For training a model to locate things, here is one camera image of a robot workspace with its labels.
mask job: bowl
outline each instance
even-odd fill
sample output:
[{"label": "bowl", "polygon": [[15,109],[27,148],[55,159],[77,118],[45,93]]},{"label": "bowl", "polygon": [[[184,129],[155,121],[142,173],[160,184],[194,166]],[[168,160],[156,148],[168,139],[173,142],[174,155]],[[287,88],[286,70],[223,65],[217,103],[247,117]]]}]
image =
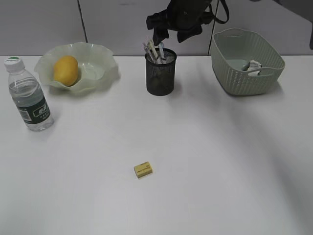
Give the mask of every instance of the bowl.
[{"label": "bowl", "polygon": [[[53,65],[64,55],[72,55],[78,62],[79,76],[72,86],[65,86],[53,80]],[[43,85],[79,92],[96,88],[110,79],[111,71],[117,68],[113,52],[104,46],[90,43],[73,43],[57,46],[43,55],[35,66],[35,72]]]}]

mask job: yellow fruit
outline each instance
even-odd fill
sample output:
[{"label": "yellow fruit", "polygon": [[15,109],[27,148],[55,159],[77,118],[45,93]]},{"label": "yellow fruit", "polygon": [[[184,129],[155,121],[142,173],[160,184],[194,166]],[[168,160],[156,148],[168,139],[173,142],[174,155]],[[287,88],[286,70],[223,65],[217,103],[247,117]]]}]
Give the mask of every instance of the yellow fruit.
[{"label": "yellow fruit", "polygon": [[53,80],[71,86],[78,78],[78,63],[71,55],[61,57],[53,66]]}]

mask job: woven basket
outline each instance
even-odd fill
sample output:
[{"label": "woven basket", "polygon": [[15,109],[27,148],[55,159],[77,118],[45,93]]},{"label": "woven basket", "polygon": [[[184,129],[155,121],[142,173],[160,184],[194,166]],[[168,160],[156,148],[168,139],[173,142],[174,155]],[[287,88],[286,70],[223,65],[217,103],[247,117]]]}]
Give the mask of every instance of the woven basket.
[{"label": "woven basket", "polygon": [[[231,28],[214,34],[212,67],[224,90],[232,95],[266,93],[282,73],[285,62],[280,54],[258,33]],[[242,71],[230,61],[256,60],[262,68]],[[259,75],[250,74],[260,71]]]}]

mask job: pen holder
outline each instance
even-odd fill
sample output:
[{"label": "pen holder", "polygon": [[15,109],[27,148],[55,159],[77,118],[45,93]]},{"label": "pen holder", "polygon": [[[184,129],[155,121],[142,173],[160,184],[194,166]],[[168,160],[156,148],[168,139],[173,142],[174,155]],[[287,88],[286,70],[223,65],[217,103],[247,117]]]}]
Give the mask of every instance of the pen holder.
[{"label": "pen holder", "polygon": [[175,62],[177,55],[170,49],[164,49],[166,61],[164,64],[155,64],[148,54],[146,58],[146,86],[150,94],[163,96],[174,89]]}]

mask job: yellow eraser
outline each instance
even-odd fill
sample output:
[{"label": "yellow eraser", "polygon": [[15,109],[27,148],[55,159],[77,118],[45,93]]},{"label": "yellow eraser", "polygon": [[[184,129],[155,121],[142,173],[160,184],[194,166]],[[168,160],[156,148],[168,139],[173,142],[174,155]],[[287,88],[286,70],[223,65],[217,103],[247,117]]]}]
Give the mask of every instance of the yellow eraser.
[{"label": "yellow eraser", "polygon": [[142,176],[152,173],[152,167],[150,166],[149,162],[145,162],[143,164],[135,166],[134,170],[136,172],[137,178],[140,178]]}]

